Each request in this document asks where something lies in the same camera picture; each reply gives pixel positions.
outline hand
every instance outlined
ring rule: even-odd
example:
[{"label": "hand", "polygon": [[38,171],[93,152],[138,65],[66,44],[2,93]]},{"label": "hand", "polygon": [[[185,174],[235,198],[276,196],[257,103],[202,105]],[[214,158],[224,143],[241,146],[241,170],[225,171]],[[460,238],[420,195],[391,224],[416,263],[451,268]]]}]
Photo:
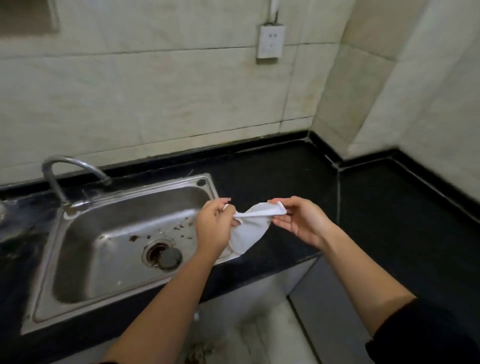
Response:
[{"label": "hand", "polygon": [[197,216],[197,252],[207,253],[218,259],[230,240],[230,227],[236,226],[233,214],[236,209],[233,205],[225,204],[230,198],[218,198],[207,201]]},{"label": "hand", "polygon": [[326,235],[335,224],[322,209],[312,201],[297,196],[274,198],[268,202],[276,204],[278,201],[285,206],[287,214],[274,216],[272,222],[294,233],[307,244],[323,250]]}]

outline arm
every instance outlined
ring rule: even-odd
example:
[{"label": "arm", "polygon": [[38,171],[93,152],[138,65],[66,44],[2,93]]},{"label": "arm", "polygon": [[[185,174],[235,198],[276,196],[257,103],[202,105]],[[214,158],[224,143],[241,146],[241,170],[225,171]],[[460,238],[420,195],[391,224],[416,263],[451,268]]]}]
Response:
[{"label": "arm", "polygon": [[273,223],[323,251],[371,336],[415,296],[376,264],[313,202],[276,198],[288,211]]},{"label": "arm", "polygon": [[208,201],[197,217],[197,251],[112,345],[104,362],[174,363],[213,264],[230,239],[235,207]]}]

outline cabinet door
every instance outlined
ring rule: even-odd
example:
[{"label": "cabinet door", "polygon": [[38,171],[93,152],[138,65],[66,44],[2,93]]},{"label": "cabinet door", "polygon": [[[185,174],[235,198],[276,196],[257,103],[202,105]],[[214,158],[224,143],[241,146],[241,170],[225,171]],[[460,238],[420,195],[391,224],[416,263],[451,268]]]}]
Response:
[{"label": "cabinet door", "polygon": [[290,299],[323,364],[373,363],[365,350],[370,335],[323,256]]},{"label": "cabinet door", "polygon": [[314,262],[308,260],[200,304],[189,334],[191,341],[216,339],[281,303]]}]

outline faucet spout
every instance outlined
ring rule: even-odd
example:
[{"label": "faucet spout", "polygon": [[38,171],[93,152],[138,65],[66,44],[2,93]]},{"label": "faucet spout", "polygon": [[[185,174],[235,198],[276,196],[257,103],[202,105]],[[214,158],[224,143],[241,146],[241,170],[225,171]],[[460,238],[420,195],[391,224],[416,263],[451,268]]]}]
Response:
[{"label": "faucet spout", "polygon": [[67,196],[65,196],[65,193],[63,192],[57,179],[55,178],[55,174],[53,173],[53,165],[55,163],[74,164],[96,175],[105,186],[108,186],[112,183],[112,179],[109,176],[107,176],[104,172],[99,170],[97,167],[94,167],[79,159],[68,157],[68,156],[50,156],[47,159],[45,159],[44,162],[42,163],[43,176],[50,184],[50,187],[52,188],[53,192],[55,192],[55,194],[60,199],[62,208],[69,215],[71,214],[74,215],[77,211],[72,207],[73,204],[68,200]]}]

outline forearm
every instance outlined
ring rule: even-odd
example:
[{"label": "forearm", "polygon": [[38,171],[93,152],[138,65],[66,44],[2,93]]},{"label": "forearm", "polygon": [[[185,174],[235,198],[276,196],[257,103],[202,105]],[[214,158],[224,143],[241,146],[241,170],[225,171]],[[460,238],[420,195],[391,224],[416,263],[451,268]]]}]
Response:
[{"label": "forearm", "polygon": [[375,263],[338,226],[323,233],[324,254],[370,335],[415,296]]},{"label": "forearm", "polygon": [[110,348],[104,361],[174,363],[215,263],[197,252]]}]

